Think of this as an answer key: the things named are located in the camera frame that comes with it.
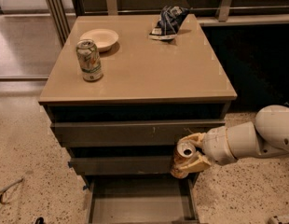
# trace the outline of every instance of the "open drawer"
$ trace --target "open drawer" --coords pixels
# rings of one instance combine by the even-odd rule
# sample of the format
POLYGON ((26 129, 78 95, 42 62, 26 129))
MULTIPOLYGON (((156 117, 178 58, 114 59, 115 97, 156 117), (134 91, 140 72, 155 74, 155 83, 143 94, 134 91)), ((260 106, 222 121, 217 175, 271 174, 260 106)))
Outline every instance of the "open drawer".
POLYGON ((200 223, 192 195, 198 174, 96 176, 90 185, 87 223, 200 223))

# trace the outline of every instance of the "white bowl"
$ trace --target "white bowl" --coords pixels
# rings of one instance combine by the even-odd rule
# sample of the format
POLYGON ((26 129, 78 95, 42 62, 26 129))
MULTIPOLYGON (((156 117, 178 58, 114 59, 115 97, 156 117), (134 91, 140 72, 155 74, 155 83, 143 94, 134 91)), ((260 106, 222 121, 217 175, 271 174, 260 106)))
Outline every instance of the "white bowl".
POLYGON ((90 30, 80 37, 80 40, 91 39, 95 42, 99 52, 106 52, 117 42, 118 34, 113 30, 90 30))

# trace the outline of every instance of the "can held by robot gripper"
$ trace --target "can held by robot gripper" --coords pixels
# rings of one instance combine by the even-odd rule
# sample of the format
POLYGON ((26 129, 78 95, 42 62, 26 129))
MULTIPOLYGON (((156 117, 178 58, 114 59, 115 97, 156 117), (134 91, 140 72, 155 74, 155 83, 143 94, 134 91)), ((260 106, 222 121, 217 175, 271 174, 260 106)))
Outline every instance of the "can held by robot gripper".
POLYGON ((82 71, 82 77, 87 81, 95 81, 103 76, 98 48, 93 40, 81 40, 76 45, 76 54, 82 71))
POLYGON ((188 172, 182 171, 179 167, 189 164, 195 157, 196 149, 190 141, 179 142, 172 156, 171 174, 179 179, 188 176, 188 172))

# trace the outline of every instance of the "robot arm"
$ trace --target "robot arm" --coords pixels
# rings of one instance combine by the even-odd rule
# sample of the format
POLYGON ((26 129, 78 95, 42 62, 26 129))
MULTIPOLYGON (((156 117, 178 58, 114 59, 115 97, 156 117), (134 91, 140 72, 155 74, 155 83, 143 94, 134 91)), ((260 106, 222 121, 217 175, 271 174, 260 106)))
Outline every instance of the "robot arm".
POLYGON ((175 165, 179 171, 203 171, 213 163, 226 165, 238 159, 270 158, 289 153, 289 108, 271 105, 261 109, 255 124, 243 123, 231 128, 222 126, 207 133, 194 133, 179 140, 177 150, 185 156, 190 146, 188 160, 175 165))

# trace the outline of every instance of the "speckled floor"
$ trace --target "speckled floor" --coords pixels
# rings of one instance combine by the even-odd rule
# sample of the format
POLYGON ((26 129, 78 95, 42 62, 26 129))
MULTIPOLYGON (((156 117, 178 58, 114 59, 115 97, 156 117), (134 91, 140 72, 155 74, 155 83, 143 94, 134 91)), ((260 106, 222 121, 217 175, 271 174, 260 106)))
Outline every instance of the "speckled floor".
MULTIPOLYGON (((7 192, 9 204, 0 204, 0 224, 30 224, 38 217, 47 224, 85 223, 88 192, 37 102, 43 86, 0 82, 0 189, 24 177, 7 192)), ((227 126, 254 117, 229 113, 227 126)), ((289 213, 289 157, 214 166, 200 174, 194 196, 201 223, 267 223, 289 213)))

